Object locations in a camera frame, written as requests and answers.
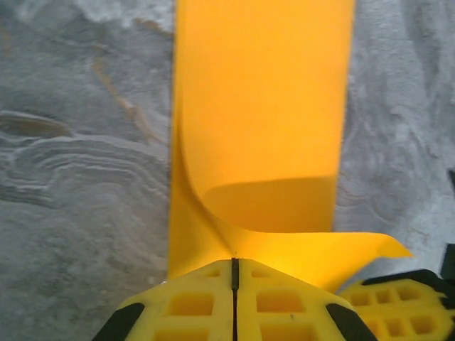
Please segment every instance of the marble texture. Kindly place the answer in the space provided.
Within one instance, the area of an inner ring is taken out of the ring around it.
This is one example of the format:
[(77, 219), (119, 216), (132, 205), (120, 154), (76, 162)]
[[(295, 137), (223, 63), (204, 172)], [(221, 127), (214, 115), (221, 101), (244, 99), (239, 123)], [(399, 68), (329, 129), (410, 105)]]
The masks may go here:
[[(455, 2), (358, 0), (335, 229), (455, 242)], [(173, 3), (0, 0), (0, 336), (89, 340), (166, 272)]]

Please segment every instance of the gray stone surface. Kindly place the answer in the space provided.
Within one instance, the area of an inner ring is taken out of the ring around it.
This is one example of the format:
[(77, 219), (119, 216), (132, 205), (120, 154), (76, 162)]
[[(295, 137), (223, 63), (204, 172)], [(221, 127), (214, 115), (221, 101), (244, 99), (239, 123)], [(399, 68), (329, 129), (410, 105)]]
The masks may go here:
[[(166, 271), (173, 4), (0, 0), (0, 339), (89, 340)], [(335, 228), (455, 241), (455, 2), (358, 0)]]

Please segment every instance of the yellow plastic part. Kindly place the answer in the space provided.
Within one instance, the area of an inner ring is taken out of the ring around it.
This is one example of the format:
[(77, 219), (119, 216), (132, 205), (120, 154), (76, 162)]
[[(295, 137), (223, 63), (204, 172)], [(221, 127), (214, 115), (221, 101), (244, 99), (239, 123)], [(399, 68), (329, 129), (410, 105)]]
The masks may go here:
[(345, 298), (379, 341), (442, 341), (454, 328), (455, 310), (446, 310), (446, 297), (410, 279), (344, 290)]
[(345, 341), (326, 305), (347, 301), (253, 260), (240, 260), (239, 341)]
[(123, 302), (145, 309), (126, 341), (232, 341), (231, 260), (217, 261)]
[(178, 1), (170, 279), (236, 257), (334, 291), (410, 255), (301, 233), (331, 230), (352, 17), (353, 0)]

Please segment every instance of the yellow plastic sheet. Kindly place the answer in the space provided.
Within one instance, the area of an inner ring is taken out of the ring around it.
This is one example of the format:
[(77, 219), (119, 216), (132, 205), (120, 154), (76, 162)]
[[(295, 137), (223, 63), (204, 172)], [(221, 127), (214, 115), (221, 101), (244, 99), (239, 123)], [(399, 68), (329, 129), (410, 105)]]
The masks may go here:
[(330, 233), (352, 20), (353, 0), (177, 3), (169, 278), (235, 256), (332, 290), (409, 255)]

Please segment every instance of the concrete floor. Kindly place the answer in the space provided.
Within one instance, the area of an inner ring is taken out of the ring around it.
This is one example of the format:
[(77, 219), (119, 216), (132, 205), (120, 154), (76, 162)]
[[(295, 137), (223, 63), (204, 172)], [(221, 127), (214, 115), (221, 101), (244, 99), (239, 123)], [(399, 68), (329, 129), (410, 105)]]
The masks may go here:
[[(0, 335), (89, 340), (166, 272), (173, 4), (0, 0)], [(358, 0), (335, 229), (455, 242), (455, 2)]]

